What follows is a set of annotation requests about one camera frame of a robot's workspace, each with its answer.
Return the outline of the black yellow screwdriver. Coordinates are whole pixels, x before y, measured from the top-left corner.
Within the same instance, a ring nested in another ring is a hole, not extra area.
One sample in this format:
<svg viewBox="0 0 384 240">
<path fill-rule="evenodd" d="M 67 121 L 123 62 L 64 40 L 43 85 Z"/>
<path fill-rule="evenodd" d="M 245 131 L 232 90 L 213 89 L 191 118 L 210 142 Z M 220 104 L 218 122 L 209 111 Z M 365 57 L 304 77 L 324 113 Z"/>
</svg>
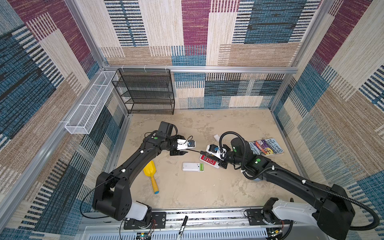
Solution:
<svg viewBox="0 0 384 240">
<path fill-rule="evenodd" d="M 207 156 L 207 157 L 210 157 L 210 156 L 211 156 L 210 153 L 205 152 L 205 151 L 196 151 L 196 150 L 192 150 L 192 149 L 187 149 L 187 151 L 196 152 L 196 153 L 199 153 L 200 155 Z"/>
</svg>

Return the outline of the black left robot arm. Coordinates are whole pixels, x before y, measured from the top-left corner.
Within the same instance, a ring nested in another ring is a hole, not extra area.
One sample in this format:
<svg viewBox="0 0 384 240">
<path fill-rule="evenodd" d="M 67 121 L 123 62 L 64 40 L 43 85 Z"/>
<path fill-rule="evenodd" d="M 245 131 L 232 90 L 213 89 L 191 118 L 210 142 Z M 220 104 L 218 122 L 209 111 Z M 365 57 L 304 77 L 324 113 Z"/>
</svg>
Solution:
<svg viewBox="0 0 384 240">
<path fill-rule="evenodd" d="M 176 151 L 179 135 L 172 135 L 177 127 L 161 122 L 159 129 L 143 139 L 140 147 L 122 165 L 110 173 L 102 172 L 96 181 L 92 207 L 117 221 L 133 219 L 149 222 L 150 207 L 133 202 L 130 187 L 148 163 L 162 151 Z"/>
</svg>

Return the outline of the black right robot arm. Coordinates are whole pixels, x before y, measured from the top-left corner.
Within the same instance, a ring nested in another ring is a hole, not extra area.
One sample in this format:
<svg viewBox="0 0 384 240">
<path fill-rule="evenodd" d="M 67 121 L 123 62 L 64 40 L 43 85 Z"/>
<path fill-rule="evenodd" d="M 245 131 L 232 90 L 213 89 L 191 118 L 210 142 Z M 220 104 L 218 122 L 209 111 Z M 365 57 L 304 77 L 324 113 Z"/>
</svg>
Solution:
<svg viewBox="0 0 384 240">
<path fill-rule="evenodd" d="M 379 225 L 378 214 L 367 205 L 349 198 L 342 187 L 338 185 L 329 187 L 313 182 L 281 167 L 265 156 L 255 154 L 250 144 L 236 132 L 225 132 L 219 140 L 223 140 L 226 135 L 236 136 L 232 139 L 230 147 L 222 143 L 208 145 L 206 151 L 200 153 L 218 163 L 239 166 L 248 180 L 265 180 L 298 196 L 313 207 L 311 220 L 329 237 L 344 240 L 349 231 L 368 231 Z M 373 222 L 365 226 L 352 226 L 356 214 L 353 205 L 367 211 L 373 217 Z"/>
</svg>

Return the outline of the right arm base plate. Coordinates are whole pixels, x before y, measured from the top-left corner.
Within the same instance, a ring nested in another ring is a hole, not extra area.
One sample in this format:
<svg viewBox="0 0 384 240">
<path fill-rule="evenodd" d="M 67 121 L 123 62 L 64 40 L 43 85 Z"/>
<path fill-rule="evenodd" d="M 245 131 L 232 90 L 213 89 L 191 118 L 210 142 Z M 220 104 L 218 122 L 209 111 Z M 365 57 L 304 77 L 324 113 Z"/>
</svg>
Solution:
<svg viewBox="0 0 384 240">
<path fill-rule="evenodd" d="M 261 225 L 284 225 L 289 226 L 290 220 L 280 220 L 271 211 L 264 212 L 262 209 L 245 209 L 244 216 L 251 226 Z"/>
</svg>

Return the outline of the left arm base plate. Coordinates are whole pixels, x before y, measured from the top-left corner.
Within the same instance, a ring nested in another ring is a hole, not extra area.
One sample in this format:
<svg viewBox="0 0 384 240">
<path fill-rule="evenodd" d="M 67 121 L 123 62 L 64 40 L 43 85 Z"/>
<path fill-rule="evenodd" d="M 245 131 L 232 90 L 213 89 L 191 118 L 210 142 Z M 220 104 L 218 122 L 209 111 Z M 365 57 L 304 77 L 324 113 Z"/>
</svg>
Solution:
<svg viewBox="0 0 384 240">
<path fill-rule="evenodd" d="M 124 230 L 149 230 L 151 228 L 164 229 L 166 227 L 167 213 L 166 212 L 152 212 L 147 214 L 141 221 L 130 219 L 124 221 Z"/>
</svg>

